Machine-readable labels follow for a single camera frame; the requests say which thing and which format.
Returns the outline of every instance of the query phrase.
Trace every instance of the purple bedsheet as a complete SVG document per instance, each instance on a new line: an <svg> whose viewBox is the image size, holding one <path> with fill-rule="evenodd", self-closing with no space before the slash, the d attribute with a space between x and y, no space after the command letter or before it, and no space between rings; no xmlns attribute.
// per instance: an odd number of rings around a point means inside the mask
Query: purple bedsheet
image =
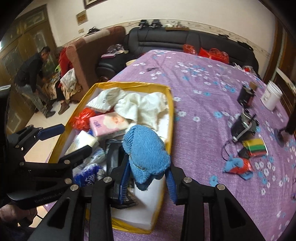
<svg viewBox="0 0 296 241"><path fill-rule="evenodd" d="M296 210L291 198L296 188L293 184L296 146L294 137L284 148L277 145L273 128L284 127L288 116L280 103L273 112L263 106L260 97L265 84L262 81L221 62L165 50L146 53L112 81L159 83L171 87L175 102L174 164L201 184L225 184L266 240L276 240L282 234ZM231 138L230 126L242 110L236 101L242 84L250 81L259 85L250 113L257 113L260 123L257 132L266 142L269 155L251 159L254 177L245 181L238 175L222 172L225 161L221 148ZM233 154L240 148L234 144L227 147ZM183 211L183 206L173 205L166 194L150 235L114 230L114 240L177 241ZM208 239L208 220L205 226Z"/></svg>

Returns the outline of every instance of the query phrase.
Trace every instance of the open cardboard box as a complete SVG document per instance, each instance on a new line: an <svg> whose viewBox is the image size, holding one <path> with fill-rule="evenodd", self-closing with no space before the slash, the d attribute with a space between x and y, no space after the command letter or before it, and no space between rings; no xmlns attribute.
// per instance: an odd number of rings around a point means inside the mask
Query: open cardboard box
<svg viewBox="0 0 296 241"><path fill-rule="evenodd" d="M85 108L85 105L98 94L109 88L119 87L128 92L138 92L141 95L146 95L153 92L164 93L168 100L168 111L162 113L161 122L159 122L159 132L166 137L165 147L166 151L170 154L173 137L173 115L174 105L170 93L170 88L164 85L153 83L140 83L140 82L104 82L97 83L83 97L76 110L73 112L70 120L78 116L79 113ZM70 121L65 126L65 132L60 135L57 144L49 158L49 163L57 163L59 158L63 157L67 149L70 147L72 141L77 135L70 124ZM161 180L153 180L147 191L140 191L138 188L134 189L134 195L139 204L136 207L127 209L114 209L111 210L112 226L126 232L149 234L152 232L160 209L163 202L165 190L165 177ZM86 213L86 218L89 219L89 212Z"/></svg>

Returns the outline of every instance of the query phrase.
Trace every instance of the red plastic bag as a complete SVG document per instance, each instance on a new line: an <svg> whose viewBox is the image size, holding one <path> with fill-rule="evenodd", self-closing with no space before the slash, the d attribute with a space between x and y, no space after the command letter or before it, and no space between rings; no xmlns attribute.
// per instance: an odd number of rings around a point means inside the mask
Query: red plastic bag
<svg viewBox="0 0 296 241"><path fill-rule="evenodd" d="M183 45L183 51L184 51L184 53L197 55L197 51L195 50L194 46L189 45L189 44Z"/></svg>
<svg viewBox="0 0 296 241"><path fill-rule="evenodd" d="M207 52L203 48L200 48L200 52L198 53L198 55L213 60L217 60L225 64L229 64L228 54L215 48L210 49L209 52Z"/></svg>
<svg viewBox="0 0 296 241"><path fill-rule="evenodd" d="M232 168L229 172L236 173L236 174L240 175L240 174L246 173L247 171L251 171L251 172L254 171L249 159L242 158L242 160L244 162L243 167Z"/></svg>
<svg viewBox="0 0 296 241"><path fill-rule="evenodd" d="M79 116L75 116L71 120L71 126L80 131L89 131L89 118L96 116L96 113L94 110L90 108L85 108L83 111L80 112Z"/></svg>

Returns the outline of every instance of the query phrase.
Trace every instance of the sign on wall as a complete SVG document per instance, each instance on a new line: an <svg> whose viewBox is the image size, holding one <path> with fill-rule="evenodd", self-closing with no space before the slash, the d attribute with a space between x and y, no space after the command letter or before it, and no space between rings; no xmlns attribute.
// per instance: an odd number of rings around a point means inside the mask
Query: sign on wall
<svg viewBox="0 0 296 241"><path fill-rule="evenodd" d="M82 12L77 14L76 18L77 18L78 25L81 25L81 24L87 22L88 19L87 19L87 15L86 15L86 10L83 10Z"/></svg>

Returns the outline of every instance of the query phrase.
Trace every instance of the blue knitted cloth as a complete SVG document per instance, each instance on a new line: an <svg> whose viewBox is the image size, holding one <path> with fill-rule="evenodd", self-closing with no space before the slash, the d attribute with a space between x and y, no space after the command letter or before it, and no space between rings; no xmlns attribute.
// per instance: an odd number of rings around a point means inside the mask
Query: blue knitted cloth
<svg viewBox="0 0 296 241"><path fill-rule="evenodd" d="M135 125L123 137L122 146L129 155L136 186L147 190L153 179L161 179L170 166L165 144L150 128Z"/></svg>

